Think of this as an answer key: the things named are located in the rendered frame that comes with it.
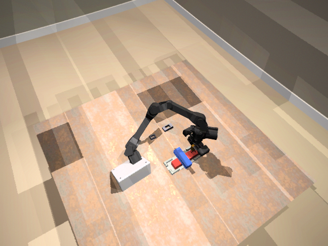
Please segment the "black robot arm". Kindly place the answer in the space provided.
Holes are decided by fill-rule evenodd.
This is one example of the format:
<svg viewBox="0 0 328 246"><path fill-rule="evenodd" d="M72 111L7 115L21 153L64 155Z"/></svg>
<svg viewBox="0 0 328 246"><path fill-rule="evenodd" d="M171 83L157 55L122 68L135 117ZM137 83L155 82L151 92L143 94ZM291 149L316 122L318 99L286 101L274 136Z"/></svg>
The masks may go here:
<svg viewBox="0 0 328 246"><path fill-rule="evenodd" d="M218 128L217 127L209 127L206 122L206 117L204 114L199 112L193 112L185 107L171 101L162 101L159 103L152 103L150 107L148 108L148 111L146 113L146 117L144 118L143 122L139 126L136 133L129 139L127 144L125 145L126 150L124 152L124 155L128 157L131 164L135 164L142 160L140 152L137 150L138 145L140 144L141 140L140 137L150 121L160 112L163 112L167 109L170 109L186 118L188 118L193 124L190 125L190 131L192 131L192 135L196 139L202 138L203 139L217 139L217 133Z"/></svg>

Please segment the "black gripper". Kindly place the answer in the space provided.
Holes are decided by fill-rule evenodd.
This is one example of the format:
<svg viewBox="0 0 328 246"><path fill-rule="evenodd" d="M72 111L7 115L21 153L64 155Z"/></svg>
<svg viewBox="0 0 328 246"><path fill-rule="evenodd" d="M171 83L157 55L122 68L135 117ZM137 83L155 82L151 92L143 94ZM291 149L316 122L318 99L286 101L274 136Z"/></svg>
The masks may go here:
<svg viewBox="0 0 328 246"><path fill-rule="evenodd" d="M210 151L210 149L207 147L207 145L203 145L203 143L202 143L202 140L201 139L204 136L202 136L202 138L200 138L200 139L194 138L193 135L192 135L192 131L190 131L190 127L188 127L185 130L183 130L183 135L185 137L187 135L189 135L189 137L187 139L188 142L190 143L190 145L193 145L194 144L193 148L194 148L194 150L197 150L197 152L198 152L198 154L200 156L203 156L203 155L207 154Z"/></svg>

